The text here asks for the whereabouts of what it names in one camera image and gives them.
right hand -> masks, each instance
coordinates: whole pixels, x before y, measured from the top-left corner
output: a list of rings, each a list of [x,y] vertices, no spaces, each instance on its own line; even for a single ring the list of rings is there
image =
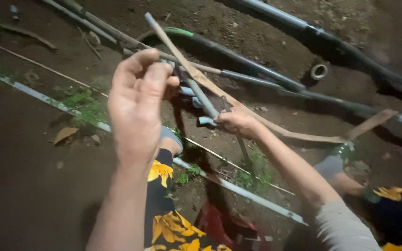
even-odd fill
[[[215,122],[230,134],[239,132],[248,139],[256,139],[256,132],[262,124],[237,107],[232,107],[231,110],[232,112],[221,111]]]

left hand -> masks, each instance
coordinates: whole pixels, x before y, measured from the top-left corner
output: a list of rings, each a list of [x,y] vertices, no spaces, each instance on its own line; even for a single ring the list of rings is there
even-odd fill
[[[109,92],[117,157],[130,167],[150,168],[161,131],[161,100],[167,85],[179,85],[171,65],[158,59],[157,49],[146,49],[120,62]]]

forearm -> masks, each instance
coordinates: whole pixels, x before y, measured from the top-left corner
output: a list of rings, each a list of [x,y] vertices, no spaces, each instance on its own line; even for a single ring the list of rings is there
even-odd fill
[[[298,194],[320,208],[326,201],[340,201],[338,193],[302,157],[297,155],[269,129],[259,124],[255,128],[256,141],[272,164],[280,166],[279,172]]]
[[[146,170],[119,164],[86,250],[143,250]]]

floral pants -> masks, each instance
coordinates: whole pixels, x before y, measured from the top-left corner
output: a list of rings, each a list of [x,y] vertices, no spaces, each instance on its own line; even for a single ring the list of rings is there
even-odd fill
[[[173,182],[172,166],[171,152],[160,149],[148,174],[144,239],[146,250],[231,251],[222,244],[212,242],[206,233],[176,212],[173,199],[168,196]]]

dry leaf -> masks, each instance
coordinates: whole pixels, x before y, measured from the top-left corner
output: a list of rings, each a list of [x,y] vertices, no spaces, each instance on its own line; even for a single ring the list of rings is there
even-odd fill
[[[78,128],[74,128],[74,127],[65,127],[63,129],[61,129],[59,131],[59,133],[57,134],[57,136],[55,137],[54,145],[56,145],[58,142],[60,142],[64,139],[66,139],[70,135],[76,133],[78,130],[79,130]]]

